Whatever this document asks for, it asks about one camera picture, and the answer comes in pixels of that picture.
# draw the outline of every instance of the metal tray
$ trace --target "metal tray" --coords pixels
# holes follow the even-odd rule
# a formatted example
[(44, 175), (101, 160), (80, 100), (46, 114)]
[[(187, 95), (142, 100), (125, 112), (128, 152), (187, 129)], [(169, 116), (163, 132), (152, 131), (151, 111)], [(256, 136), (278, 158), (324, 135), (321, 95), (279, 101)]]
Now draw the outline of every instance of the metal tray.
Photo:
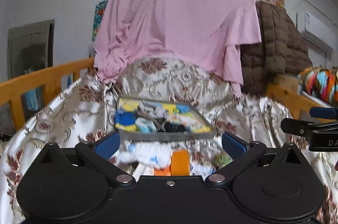
[(161, 104), (173, 104), (173, 105), (186, 105), (189, 107), (190, 112), (193, 113), (199, 121), (204, 123), (207, 127), (211, 129), (210, 132), (205, 133), (193, 133), (193, 132), (158, 132), (158, 133), (149, 133), (145, 134), (142, 132), (126, 132), (119, 129), (116, 131), (119, 132), (121, 139), (123, 140), (132, 140), (132, 141), (160, 141), (160, 142), (172, 142), (172, 141), (186, 141), (192, 139), (212, 139), (216, 131), (213, 126), (209, 124), (209, 122), (195, 109), (195, 107), (184, 104), (184, 103), (175, 103), (171, 101), (160, 101), (160, 100), (150, 100), (150, 99), (142, 99), (142, 98), (134, 98), (130, 96), (119, 96), (116, 102), (116, 109), (119, 108), (120, 99), (127, 99), (133, 101), (149, 101), (156, 102)]

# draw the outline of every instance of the brown puffer jacket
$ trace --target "brown puffer jacket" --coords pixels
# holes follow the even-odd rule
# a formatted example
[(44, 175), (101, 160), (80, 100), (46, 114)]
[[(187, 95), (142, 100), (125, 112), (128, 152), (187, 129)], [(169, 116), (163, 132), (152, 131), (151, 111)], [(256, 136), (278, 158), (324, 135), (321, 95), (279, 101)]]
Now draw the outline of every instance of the brown puffer jacket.
[(312, 66), (303, 37), (283, 7), (256, 3), (262, 43), (241, 46), (244, 93), (264, 94), (276, 74), (297, 75)]

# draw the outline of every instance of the wooden railing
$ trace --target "wooden railing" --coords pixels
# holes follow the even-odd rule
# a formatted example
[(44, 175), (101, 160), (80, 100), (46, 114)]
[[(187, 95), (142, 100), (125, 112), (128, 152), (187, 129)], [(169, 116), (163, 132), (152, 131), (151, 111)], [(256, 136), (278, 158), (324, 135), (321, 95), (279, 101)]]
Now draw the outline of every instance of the wooden railing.
[[(295, 92), (288, 91), (281, 87), (280, 85), (270, 83), (266, 88), (265, 95), (272, 100), (281, 103), (286, 106), (292, 117), (295, 119), (300, 119), (302, 111), (309, 113), (310, 108), (312, 107), (322, 107), (311, 99), (298, 95)], [(330, 122), (328, 119), (320, 119), (320, 122)]]
[(61, 78), (63, 76), (72, 74), (73, 81), (75, 82), (80, 78), (80, 71), (82, 69), (92, 69), (93, 63), (93, 58), (83, 59), (38, 70), (0, 84), (0, 106), (7, 102), (10, 103), (15, 130), (19, 130), (25, 124), (21, 95), (42, 86), (43, 102), (46, 106), (61, 92)]

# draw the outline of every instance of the bolt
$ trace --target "bolt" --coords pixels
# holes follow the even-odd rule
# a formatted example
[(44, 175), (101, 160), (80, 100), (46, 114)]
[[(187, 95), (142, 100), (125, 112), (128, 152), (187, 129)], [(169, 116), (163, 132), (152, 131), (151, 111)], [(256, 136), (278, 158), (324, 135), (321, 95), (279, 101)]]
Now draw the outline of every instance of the bolt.
[(120, 183), (129, 183), (132, 180), (132, 176), (129, 174), (120, 174), (116, 177), (116, 181)]
[(209, 176), (209, 180), (214, 183), (220, 183), (225, 180), (225, 177), (221, 174), (212, 174)]
[(174, 181), (167, 181), (167, 185), (172, 187), (174, 186), (176, 183)]

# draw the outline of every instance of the pink cloth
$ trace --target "pink cloth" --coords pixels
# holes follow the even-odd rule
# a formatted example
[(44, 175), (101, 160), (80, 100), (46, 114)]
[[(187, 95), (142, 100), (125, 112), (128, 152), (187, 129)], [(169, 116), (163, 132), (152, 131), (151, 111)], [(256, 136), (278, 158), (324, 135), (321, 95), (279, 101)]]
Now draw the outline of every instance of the pink cloth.
[(171, 54), (214, 71), (239, 96), (239, 45), (261, 42), (256, 1), (109, 0), (94, 66), (102, 80), (114, 82), (136, 59)]

